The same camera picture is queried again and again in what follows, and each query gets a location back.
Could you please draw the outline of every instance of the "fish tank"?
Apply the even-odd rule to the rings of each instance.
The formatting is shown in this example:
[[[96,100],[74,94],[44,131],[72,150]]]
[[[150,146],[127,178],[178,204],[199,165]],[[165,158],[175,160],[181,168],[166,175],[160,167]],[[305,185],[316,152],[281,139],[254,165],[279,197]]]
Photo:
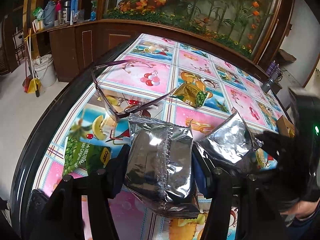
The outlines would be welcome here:
[[[276,0],[106,0],[105,19],[174,26],[252,58],[268,30]]]

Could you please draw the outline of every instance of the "black table edge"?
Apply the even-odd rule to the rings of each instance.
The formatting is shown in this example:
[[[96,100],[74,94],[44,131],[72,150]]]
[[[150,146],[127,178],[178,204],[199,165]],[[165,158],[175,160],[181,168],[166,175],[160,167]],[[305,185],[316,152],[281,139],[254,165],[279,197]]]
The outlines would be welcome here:
[[[125,43],[112,48],[92,64],[100,65],[104,62],[114,61],[137,37],[130,38]],[[39,164],[69,110],[92,83],[90,73],[92,64],[79,73],[52,101],[36,123],[22,149],[14,171],[10,193],[12,228],[22,239],[24,239],[29,194]],[[96,72],[100,74],[102,71],[103,69],[100,69]]]

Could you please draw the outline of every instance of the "eyeglass frame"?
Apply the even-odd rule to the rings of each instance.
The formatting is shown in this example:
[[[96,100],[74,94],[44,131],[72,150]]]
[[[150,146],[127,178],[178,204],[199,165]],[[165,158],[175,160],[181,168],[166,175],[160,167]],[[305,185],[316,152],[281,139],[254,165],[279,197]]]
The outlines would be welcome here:
[[[152,101],[149,101],[149,102],[147,102],[147,103],[145,103],[143,105],[134,106],[134,107],[132,107],[132,108],[130,108],[128,110],[124,110],[124,111],[118,113],[116,111],[116,109],[112,106],[112,104],[109,103],[107,97],[104,95],[101,87],[98,84],[97,78],[96,78],[96,76],[94,74],[94,70],[97,70],[97,69],[100,69],[100,68],[104,68],[104,67],[119,65],[119,64],[122,64],[122,63],[132,62],[132,61],[136,61],[136,60],[132,60],[132,59],[117,60],[117,61],[107,62],[107,63],[102,64],[102,65],[93,66],[91,68],[91,76],[92,76],[93,83],[95,84],[95,88],[98,91],[101,100],[103,100],[104,103],[107,104],[109,109],[112,111],[112,114],[115,117],[114,121],[116,121],[116,122],[118,122],[122,118],[128,117],[130,114],[137,113],[137,112],[139,112],[141,110],[144,110],[144,109],[148,108],[149,106],[152,106],[152,105],[156,104],[160,100],[162,100],[162,99],[166,98],[167,96],[169,96],[170,94],[174,93],[174,91],[176,90],[176,88],[175,88],[172,91],[170,91],[169,93],[167,93],[167,94],[165,94],[165,95],[163,95],[163,96],[161,96],[159,98],[156,98],[156,99],[154,99]]]

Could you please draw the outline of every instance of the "plastic bottle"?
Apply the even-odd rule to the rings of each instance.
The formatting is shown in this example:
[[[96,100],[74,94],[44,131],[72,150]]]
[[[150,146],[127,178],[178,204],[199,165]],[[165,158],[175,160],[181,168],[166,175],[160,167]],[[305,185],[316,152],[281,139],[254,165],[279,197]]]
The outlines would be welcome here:
[[[97,11],[97,0],[92,0],[92,9],[90,14],[90,20],[94,21],[96,19],[96,11]]]
[[[276,61],[274,60],[274,61],[272,61],[272,62],[270,63],[270,65],[268,66],[268,69],[267,69],[266,73],[267,73],[268,75],[271,75],[271,73],[272,73],[273,69],[275,68],[275,66],[276,66]]]

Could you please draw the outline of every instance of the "eyeglasses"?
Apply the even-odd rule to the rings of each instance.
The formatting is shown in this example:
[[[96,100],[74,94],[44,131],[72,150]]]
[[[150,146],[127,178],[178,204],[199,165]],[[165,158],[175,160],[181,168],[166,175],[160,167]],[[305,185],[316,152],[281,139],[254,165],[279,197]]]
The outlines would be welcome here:
[[[92,75],[92,79],[93,79],[93,82],[95,84],[96,90],[98,91],[98,93],[100,95],[100,98],[101,98],[101,100],[103,101],[103,103],[105,105],[105,109],[106,109],[107,113],[109,114],[109,116],[115,122],[118,122],[121,118],[128,117],[130,114],[137,113],[139,111],[142,111],[143,109],[148,108],[149,106],[152,106],[152,105],[156,104],[160,100],[162,100],[162,99],[166,98],[167,96],[171,95],[176,90],[176,89],[174,89],[174,90],[170,91],[169,93],[167,93],[167,94],[165,94],[165,95],[163,95],[163,96],[161,96],[159,98],[156,98],[156,99],[154,99],[154,100],[152,100],[150,102],[144,103],[142,105],[133,106],[133,107],[131,107],[129,109],[125,109],[124,111],[118,113],[116,111],[116,109],[113,107],[113,105],[109,103],[109,101],[106,98],[106,96],[104,95],[101,87],[98,85],[98,81],[97,81],[96,76],[94,74],[94,70],[99,69],[99,68],[119,65],[119,64],[122,64],[122,63],[137,63],[137,62],[144,63],[144,62],[138,61],[138,60],[127,59],[127,60],[118,60],[118,61],[107,62],[106,64],[93,66],[91,68],[91,75]]]

